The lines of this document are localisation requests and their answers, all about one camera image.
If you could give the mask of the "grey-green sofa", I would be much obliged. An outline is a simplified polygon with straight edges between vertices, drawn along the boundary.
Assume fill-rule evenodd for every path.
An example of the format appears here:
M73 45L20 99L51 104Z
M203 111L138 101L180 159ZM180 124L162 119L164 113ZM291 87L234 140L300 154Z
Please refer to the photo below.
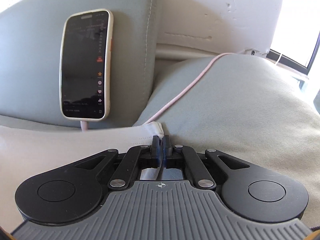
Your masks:
M63 26L114 15L111 110L90 131L161 124L175 144L214 148L300 181L319 226L319 113L269 50L282 0L21 0L1 12L1 127L81 131L60 111Z

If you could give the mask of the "white t-shirt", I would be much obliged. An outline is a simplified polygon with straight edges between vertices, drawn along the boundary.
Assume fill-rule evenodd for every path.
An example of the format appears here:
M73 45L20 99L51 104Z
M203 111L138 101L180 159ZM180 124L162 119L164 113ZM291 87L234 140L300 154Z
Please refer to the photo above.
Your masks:
M1 127L1 226L11 230L22 221L14 195L27 178L108 148L126 152L164 136L160 123L96 131L43 132Z

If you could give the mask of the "smartphone in white case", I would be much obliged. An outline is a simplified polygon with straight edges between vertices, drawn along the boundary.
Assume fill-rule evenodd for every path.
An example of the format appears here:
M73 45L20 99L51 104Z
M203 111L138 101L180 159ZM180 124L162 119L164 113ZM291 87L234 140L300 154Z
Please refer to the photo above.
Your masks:
M113 14L95 9L67 18L60 49L60 109L68 120L102 121L110 112Z

